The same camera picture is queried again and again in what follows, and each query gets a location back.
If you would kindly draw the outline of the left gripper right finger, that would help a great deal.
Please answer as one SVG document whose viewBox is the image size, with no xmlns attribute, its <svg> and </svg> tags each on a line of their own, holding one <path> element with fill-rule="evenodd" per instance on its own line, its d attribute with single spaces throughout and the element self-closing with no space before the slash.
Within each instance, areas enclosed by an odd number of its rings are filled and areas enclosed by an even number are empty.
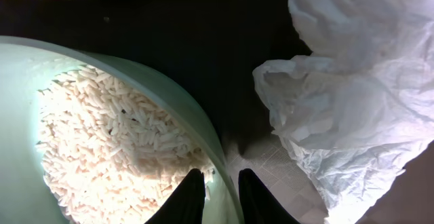
<svg viewBox="0 0 434 224">
<path fill-rule="evenodd" d="M 278 202 L 253 170 L 241 170 L 238 185 L 245 224 L 300 224 Z"/>
</svg>

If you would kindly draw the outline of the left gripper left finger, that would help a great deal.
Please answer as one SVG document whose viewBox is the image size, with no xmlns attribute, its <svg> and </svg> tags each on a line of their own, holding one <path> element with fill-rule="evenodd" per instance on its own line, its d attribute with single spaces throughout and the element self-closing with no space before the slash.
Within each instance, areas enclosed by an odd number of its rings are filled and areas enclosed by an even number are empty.
<svg viewBox="0 0 434 224">
<path fill-rule="evenodd" d="M 204 204 L 204 175 L 194 168 L 145 224 L 202 224 Z"/>
</svg>

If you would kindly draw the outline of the white cooked rice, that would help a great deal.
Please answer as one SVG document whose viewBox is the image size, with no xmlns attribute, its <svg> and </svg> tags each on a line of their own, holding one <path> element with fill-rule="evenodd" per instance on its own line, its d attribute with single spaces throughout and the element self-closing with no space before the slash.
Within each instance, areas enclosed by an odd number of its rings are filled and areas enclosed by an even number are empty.
<svg viewBox="0 0 434 224">
<path fill-rule="evenodd" d="M 40 91 L 43 180 L 71 223 L 144 223 L 190 170 L 213 180 L 201 147 L 142 92 L 96 67 Z"/>
</svg>

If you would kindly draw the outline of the white tissue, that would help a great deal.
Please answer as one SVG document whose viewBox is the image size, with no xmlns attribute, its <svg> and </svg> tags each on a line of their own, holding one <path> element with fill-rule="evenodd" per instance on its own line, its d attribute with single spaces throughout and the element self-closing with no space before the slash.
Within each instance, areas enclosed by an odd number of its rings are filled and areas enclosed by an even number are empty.
<svg viewBox="0 0 434 224">
<path fill-rule="evenodd" d="M 288 0 L 308 56 L 254 83 L 326 223 L 355 223 L 433 140 L 433 0 Z"/>
</svg>

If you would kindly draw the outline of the mint green bowl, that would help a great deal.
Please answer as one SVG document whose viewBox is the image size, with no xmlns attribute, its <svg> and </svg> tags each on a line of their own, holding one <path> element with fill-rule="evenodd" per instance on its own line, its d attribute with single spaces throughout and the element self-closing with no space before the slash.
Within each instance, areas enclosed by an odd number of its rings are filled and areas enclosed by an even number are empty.
<svg viewBox="0 0 434 224">
<path fill-rule="evenodd" d="M 1 38 L 2 223 L 145 223 L 194 168 L 202 221 L 242 223 L 216 131 L 176 82 L 122 58 Z"/>
</svg>

